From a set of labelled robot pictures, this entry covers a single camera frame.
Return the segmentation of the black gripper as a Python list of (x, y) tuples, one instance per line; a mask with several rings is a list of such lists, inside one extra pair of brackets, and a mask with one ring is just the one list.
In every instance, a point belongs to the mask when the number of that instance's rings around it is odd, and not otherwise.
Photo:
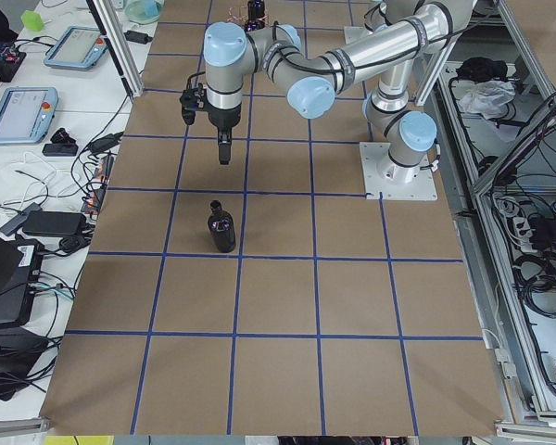
[(231, 130), (241, 119), (241, 90), (219, 92), (207, 88), (208, 119), (218, 129), (220, 165), (231, 161)]

